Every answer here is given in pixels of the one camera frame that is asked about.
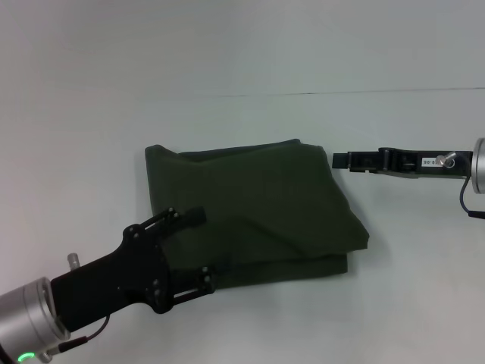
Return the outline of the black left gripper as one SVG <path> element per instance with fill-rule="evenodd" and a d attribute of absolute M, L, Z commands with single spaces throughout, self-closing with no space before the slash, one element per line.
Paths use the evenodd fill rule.
<path fill-rule="evenodd" d="M 161 239 L 207 221 L 202 207 L 165 209 L 125 229 L 112 253 L 51 281 L 56 313 L 68 330 L 79 330 L 127 306 L 143 303 L 157 314 L 215 292 L 211 268 L 170 271 Z"/>

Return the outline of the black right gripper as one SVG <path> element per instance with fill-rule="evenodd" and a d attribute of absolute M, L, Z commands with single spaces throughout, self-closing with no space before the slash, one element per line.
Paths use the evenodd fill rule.
<path fill-rule="evenodd" d="M 454 159 L 448 166 L 437 158 L 452 153 Z M 462 179 L 471 175 L 472 151 L 419 151 L 395 148 L 379 148 L 378 152 L 334 153 L 332 169 L 351 172 L 386 174 L 404 178 L 450 178 Z"/>

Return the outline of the dark green shirt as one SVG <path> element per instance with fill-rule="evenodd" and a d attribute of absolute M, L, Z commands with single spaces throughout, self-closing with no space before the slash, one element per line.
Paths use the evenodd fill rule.
<path fill-rule="evenodd" d="M 152 211 L 201 207 L 164 245 L 173 270 L 210 268 L 219 288 L 341 275 L 369 233 L 320 146 L 287 140 L 202 152 L 145 150 Z"/>

